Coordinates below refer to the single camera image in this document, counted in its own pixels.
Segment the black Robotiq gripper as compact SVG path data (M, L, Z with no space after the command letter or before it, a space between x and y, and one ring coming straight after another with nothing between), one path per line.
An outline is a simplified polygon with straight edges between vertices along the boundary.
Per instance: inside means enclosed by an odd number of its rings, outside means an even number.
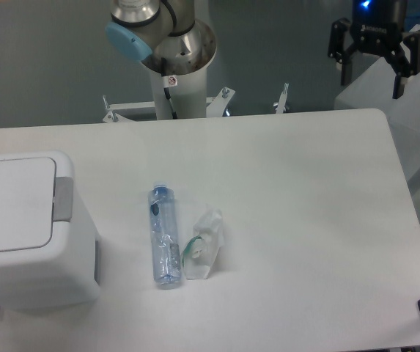
M352 22L339 19L332 23L328 57L336 60L340 84L352 81L352 58L356 51L386 56L395 72L393 99L403 96L408 79L420 73L420 30L404 32L407 1L353 1ZM353 43L345 48L347 33Z

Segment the silver robot arm blue cap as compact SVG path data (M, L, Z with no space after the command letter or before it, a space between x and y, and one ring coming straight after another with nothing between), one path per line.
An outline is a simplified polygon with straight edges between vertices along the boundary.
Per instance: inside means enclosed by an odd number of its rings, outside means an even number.
M420 30L405 31L406 1L354 1L352 18L331 25L328 56L341 70L341 84L352 81L352 59L357 52L383 57L395 73L393 97L403 95L406 79L420 73ZM109 42L127 58L158 60L165 73L167 39L182 39L197 25L193 1L113 1L111 22L106 25Z

